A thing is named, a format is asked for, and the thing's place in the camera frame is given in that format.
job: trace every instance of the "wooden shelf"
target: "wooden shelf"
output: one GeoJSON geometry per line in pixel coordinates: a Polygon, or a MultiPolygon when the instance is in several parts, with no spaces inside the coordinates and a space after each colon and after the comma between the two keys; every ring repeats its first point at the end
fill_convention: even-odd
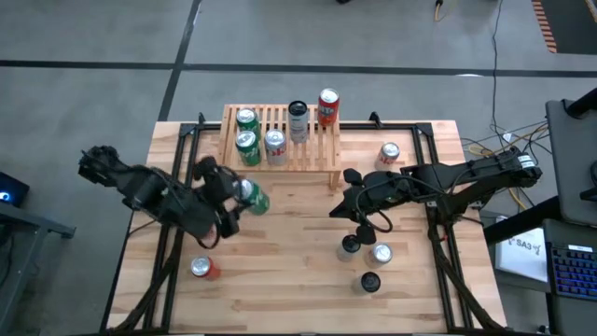
{"type": "Polygon", "coordinates": [[[309,108],[309,139],[304,144],[295,144],[290,140],[287,105],[226,105],[222,117],[218,161],[236,172],[242,173],[324,173],[329,174],[329,186],[335,189],[340,179],[340,120],[333,126],[319,127],[317,122],[317,105],[309,108]],[[256,166],[243,164],[236,148],[238,126],[236,113],[242,108],[253,108],[261,123],[261,163],[256,166]],[[285,133],[288,160],[285,165],[269,165],[266,159],[263,138],[270,129],[278,129],[285,133]]]}

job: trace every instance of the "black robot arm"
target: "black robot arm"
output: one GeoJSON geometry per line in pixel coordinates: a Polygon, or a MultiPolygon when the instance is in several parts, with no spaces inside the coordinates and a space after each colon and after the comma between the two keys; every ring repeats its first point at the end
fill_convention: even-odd
{"type": "Polygon", "coordinates": [[[437,207],[437,224],[445,224],[463,214],[471,203],[488,202],[499,189],[531,187],[541,174],[531,157],[516,147],[461,164],[423,164],[402,168],[400,173],[373,172],[364,178],[348,169],[344,179],[351,186],[344,191],[344,201],[329,215],[359,223],[357,236],[363,244],[373,244],[374,230],[389,230],[373,225],[368,215],[406,202],[432,202],[437,207]],[[474,184],[454,193],[454,188],[464,183],[474,184]]]}
{"type": "Polygon", "coordinates": [[[239,214],[246,204],[227,211],[223,202],[238,195],[239,177],[218,166],[213,157],[203,158],[194,167],[196,180],[204,184],[186,187],[158,168],[128,166],[112,147],[93,147],[79,161],[78,173],[93,183],[114,187],[132,210],[143,211],[161,224],[180,227],[199,243],[214,225],[223,238],[239,231],[239,214]]]}

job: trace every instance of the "wooden tabletop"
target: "wooden tabletop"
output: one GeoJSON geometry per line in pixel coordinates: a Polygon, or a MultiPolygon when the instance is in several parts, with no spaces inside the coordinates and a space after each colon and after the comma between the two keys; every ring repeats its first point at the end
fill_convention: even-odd
{"type": "MultiPolygon", "coordinates": [[[[429,122],[434,127],[439,159],[447,164],[464,161],[456,123],[429,122]]],[[[171,171],[179,124],[157,123],[148,166],[171,171]]],[[[218,137],[218,132],[201,133],[200,157],[215,156],[218,137]]],[[[355,168],[363,174],[372,171],[384,141],[396,142],[401,149],[395,170],[416,164],[410,132],[342,131],[342,168],[355,168]]],[[[430,162],[424,141],[423,148],[430,162]]],[[[181,166],[180,175],[185,176],[186,164],[181,166]]],[[[406,203],[386,212],[394,230],[379,234],[378,239],[393,248],[394,258],[376,271],[382,280],[377,293],[355,296],[350,284],[368,271],[363,261],[366,246],[351,262],[338,261],[335,250],[343,236],[354,232],[356,224],[327,216],[342,201],[346,184],[341,181],[334,192],[327,187],[327,175],[255,173],[249,177],[270,195],[270,211],[262,217],[243,213],[241,231],[223,240],[214,251],[201,249],[193,237],[185,236],[171,332],[445,331],[423,205],[406,203]],[[191,274],[190,262],[201,255],[210,256],[221,267],[222,276],[217,281],[204,281],[191,274]]],[[[467,215],[478,214],[469,211],[467,215]]],[[[143,214],[135,214],[131,229],[148,220],[143,214]]],[[[466,284],[492,318],[505,325],[482,227],[462,221],[454,230],[466,284]]],[[[160,225],[152,225],[128,240],[108,327],[121,322],[146,291],[159,234],[160,225]]],[[[457,325],[462,326],[452,286],[451,301],[457,325]]],[[[156,323],[160,322],[162,302],[160,295],[156,323]]]]}

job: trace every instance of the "gray floor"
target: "gray floor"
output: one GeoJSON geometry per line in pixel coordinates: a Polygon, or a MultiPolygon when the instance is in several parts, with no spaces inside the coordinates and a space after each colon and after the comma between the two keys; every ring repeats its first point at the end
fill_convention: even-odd
{"type": "MultiPolygon", "coordinates": [[[[173,63],[191,2],[0,0],[0,60],[173,63]]],[[[460,0],[439,24],[433,3],[204,0],[186,62],[492,69],[497,2],[460,0]]],[[[547,51],[530,0],[504,0],[497,41],[500,69],[597,70],[597,57],[547,51]]],[[[0,148],[0,170],[32,186],[31,212],[78,227],[72,241],[48,240],[16,331],[99,328],[130,212],[113,190],[76,174],[79,150],[108,144],[126,162],[144,161],[170,73],[0,67],[0,141],[11,144],[0,148]]],[[[499,77],[497,122],[512,130],[542,120],[547,100],[576,98],[595,83],[499,77]]],[[[227,103],[314,103],[324,87],[339,90],[343,119],[375,110],[384,119],[456,119],[473,139],[492,134],[490,77],[184,71],[168,120],[200,111],[218,120],[227,103]]],[[[527,192],[538,203],[556,189],[551,157],[535,153],[545,174],[527,192]]],[[[487,209],[517,211],[506,193],[487,209]]],[[[510,327],[547,323],[541,293],[503,285],[500,293],[510,327]]]]}

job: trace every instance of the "soda can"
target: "soda can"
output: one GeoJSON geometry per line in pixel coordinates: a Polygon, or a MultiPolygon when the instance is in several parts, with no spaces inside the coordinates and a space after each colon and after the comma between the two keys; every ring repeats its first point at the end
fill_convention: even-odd
{"type": "Polygon", "coordinates": [[[257,141],[261,140],[261,126],[257,112],[252,108],[243,108],[236,113],[236,123],[241,131],[253,131],[257,141]]]}
{"type": "Polygon", "coordinates": [[[340,108],[340,95],[334,89],[324,89],[319,93],[317,120],[321,126],[329,126],[336,122],[340,108]]]}
{"type": "Polygon", "coordinates": [[[251,180],[241,181],[241,200],[251,204],[248,210],[253,215],[261,216],[270,210],[270,197],[263,192],[259,184],[251,180]]]}
{"type": "Polygon", "coordinates": [[[378,268],[392,260],[392,248],[385,243],[374,245],[365,256],[365,263],[370,268],[378,268]]]}
{"type": "Polygon", "coordinates": [[[259,142],[253,131],[242,131],[236,136],[236,148],[243,163],[248,166],[258,165],[261,162],[259,142]]]}
{"type": "Polygon", "coordinates": [[[290,140],[295,144],[307,142],[309,138],[309,108],[301,101],[294,101],[288,106],[288,120],[290,121],[290,140]]]}
{"type": "Polygon", "coordinates": [[[271,165],[283,165],[288,155],[286,153],[286,137],[280,130],[269,130],[265,133],[265,154],[271,165]]]}
{"type": "Polygon", "coordinates": [[[392,170],[392,164],[400,156],[400,148],[395,143],[385,143],[375,160],[375,169],[379,171],[392,170]]]}
{"type": "Polygon", "coordinates": [[[354,234],[349,234],[342,239],[342,243],[338,246],[336,254],[340,261],[350,261],[354,254],[361,248],[361,243],[358,242],[354,234]]]}
{"type": "Polygon", "coordinates": [[[190,263],[190,271],[198,278],[209,281],[216,280],[222,274],[222,271],[215,266],[214,261],[209,257],[195,258],[190,263]]]}
{"type": "Polygon", "coordinates": [[[374,272],[367,272],[361,276],[356,277],[353,281],[352,288],[356,295],[366,295],[375,293],[380,290],[382,280],[374,272]]]}

